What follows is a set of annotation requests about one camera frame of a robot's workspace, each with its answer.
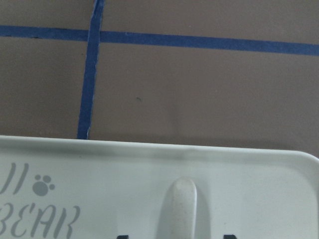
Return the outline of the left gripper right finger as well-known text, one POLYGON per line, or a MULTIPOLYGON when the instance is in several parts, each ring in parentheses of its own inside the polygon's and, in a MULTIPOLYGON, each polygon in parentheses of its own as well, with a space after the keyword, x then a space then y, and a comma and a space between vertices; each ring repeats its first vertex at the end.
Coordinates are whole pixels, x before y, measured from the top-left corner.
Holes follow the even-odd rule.
POLYGON ((223 239, 237 239, 237 236, 234 234, 224 235, 223 239))

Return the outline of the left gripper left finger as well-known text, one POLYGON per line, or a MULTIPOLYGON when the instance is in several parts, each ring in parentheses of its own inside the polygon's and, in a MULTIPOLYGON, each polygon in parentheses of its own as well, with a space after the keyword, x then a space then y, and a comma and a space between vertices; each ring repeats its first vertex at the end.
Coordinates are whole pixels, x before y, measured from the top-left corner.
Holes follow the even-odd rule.
POLYGON ((129 235, 119 235, 116 239, 129 239, 129 235))

